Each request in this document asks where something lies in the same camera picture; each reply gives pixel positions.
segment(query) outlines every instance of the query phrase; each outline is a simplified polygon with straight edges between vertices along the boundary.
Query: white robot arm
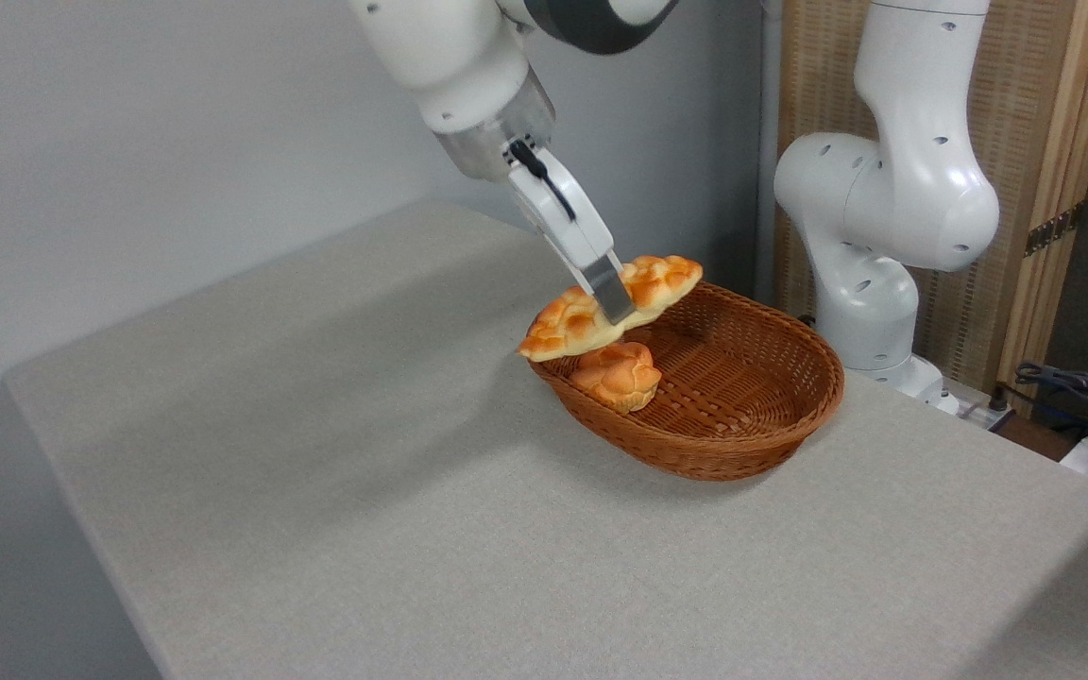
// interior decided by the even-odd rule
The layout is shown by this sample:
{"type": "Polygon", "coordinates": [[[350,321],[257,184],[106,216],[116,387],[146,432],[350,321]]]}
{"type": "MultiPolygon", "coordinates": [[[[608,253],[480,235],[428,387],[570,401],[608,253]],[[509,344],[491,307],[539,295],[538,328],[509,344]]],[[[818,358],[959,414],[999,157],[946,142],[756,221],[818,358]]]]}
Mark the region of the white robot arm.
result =
{"type": "Polygon", "coordinates": [[[816,280],[817,332],[848,368],[954,411],[913,355],[918,288],[902,265],[956,271],[998,230],[998,195],[972,152],[967,94],[989,0],[873,0],[855,88],[879,141],[808,134],[775,172],[816,280]]]}
{"type": "Polygon", "coordinates": [[[632,312],[613,236],[547,150],[556,113],[522,51],[540,27],[589,52],[635,47],[677,0],[350,0],[376,54],[462,173],[519,206],[611,322],[632,312]]]}

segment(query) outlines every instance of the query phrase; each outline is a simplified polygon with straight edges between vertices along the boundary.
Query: gray table surface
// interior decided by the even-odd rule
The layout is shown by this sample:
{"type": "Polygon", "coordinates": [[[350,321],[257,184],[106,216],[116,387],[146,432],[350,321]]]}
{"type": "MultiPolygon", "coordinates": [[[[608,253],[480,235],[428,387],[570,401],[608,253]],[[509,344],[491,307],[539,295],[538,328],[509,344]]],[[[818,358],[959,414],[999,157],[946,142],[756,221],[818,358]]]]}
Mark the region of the gray table surface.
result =
{"type": "Polygon", "coordinates": [[[1087,478],[854,378],[780,469],[657,472],[511,355],[562,285],[416,206],[8,384],[172,679],[1088,680],[1087,478]]]}

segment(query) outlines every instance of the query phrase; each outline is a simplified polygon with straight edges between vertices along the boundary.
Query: brown woven basket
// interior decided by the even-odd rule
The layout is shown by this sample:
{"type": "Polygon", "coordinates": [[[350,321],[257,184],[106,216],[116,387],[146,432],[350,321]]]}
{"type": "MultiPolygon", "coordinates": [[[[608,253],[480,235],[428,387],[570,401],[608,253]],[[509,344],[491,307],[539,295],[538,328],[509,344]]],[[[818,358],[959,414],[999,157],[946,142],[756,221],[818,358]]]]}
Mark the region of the brown woven basket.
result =
{"type": "Polygon", "coordinates": [[[657,395],[618,413],[569,382],[577,357],[530,361],[593,433],[641,461],[690,479],[729,481],[790,459],[842,397],[842,364],[803,323],[700,283],[623,341],[648,347],[657,395]]]}

